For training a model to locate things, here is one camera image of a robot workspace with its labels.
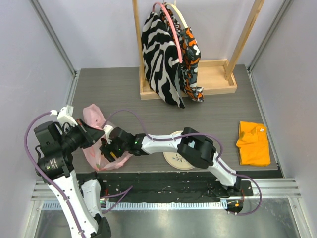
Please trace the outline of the pink plastic bag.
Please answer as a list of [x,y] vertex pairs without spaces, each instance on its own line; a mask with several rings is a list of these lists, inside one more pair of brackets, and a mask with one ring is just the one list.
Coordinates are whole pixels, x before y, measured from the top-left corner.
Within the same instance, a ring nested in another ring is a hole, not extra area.
[[[100,108],[95,104],[91,104],[90,106],[83,109],[83,117],[84,122],[87,125],[97,129],[104,128],[103,124],[105,123],[106,119]],[[116,158],[114,162],[110,162],[104,155],[102,155],[100,151],[102,139],[105,138],[106,137],[103,136],[94,145],[82,149],[86,160],[96,171],[109,171],[119,169],[132,157],[132,154],[124,152],[121,157]]]

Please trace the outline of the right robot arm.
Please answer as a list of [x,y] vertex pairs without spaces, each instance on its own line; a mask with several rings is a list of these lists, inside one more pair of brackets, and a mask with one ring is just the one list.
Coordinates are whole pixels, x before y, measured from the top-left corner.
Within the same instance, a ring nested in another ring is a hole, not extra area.
[[241,178],[231,169],[217,152],[213,141],[205,133],[186,127],[177,134],[150,135],[131,134],[115,127],[104,129],[105,138],[99,147],[101,154],[113,162],[127,152],[134,156],[154,153],[178,153],[192,166],[206,169],[220,182],[226,194],[234,196],[242,189]]

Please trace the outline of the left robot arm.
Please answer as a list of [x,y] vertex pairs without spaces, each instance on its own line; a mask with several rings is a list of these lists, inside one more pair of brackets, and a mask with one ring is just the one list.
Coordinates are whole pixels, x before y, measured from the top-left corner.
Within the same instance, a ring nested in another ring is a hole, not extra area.
[[58,199],[73,238],[109,238],[111,230],[102,216],[99,199],[106,186],[97,173],[88,174],[78,181],[72,164],[72,152],[94,145],[104,132],[78,119],[68,132],[48,121],[34,129],[43,157],[37,165],[38,173]]

